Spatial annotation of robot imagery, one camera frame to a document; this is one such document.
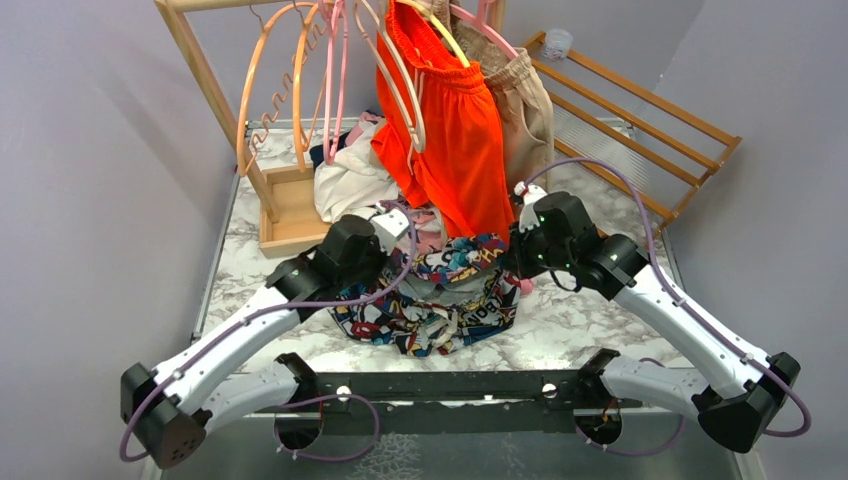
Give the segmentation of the comic print shorts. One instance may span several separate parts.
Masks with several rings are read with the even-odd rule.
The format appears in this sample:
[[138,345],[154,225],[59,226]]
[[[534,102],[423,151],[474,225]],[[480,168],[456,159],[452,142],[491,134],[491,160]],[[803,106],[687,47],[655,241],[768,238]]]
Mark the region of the comic print shorts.
[[494,234],[442,240],[421,233],[417,256],[398,243],[372,284],[342,294],[330,316],[350,338],[392,345],[400,354],[450,354],[510,329],[522,295],[519,279],[502,269],[506,243]]

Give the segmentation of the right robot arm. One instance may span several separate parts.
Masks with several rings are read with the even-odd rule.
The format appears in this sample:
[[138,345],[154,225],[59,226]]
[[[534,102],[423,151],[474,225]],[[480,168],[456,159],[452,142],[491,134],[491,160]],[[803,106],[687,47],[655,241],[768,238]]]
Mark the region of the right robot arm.
[[630,237],[601,235],[578,197],[519,184],[512,198],[521,211],[502,258],[507,271],[569,274],[575,292],[595,291],[635,314],[692,365],[671,370],[601,349],[579,371],[579,398],[592,407],[612,398],[653,404],[696,421],[730,451],[750,452],[785,405],[800,363],[733,333]]

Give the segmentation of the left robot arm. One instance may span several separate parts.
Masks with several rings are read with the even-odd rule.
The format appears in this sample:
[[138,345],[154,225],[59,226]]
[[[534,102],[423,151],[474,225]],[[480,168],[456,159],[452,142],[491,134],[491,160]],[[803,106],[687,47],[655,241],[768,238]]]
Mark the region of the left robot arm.
[[314,384],[286,365],[238,379],[236,370],[271,341],[314,313],[343,305],[340,294],[373,281],[410,231],[397,209],[369,219],[344,215],[323,240],[281,261],[249,300],[211,333],[148,369],[140,363],[120,377],[125,431],[119,456],[151,458],[169,469],[191,456],[215,428],[283,403],[313,401]]

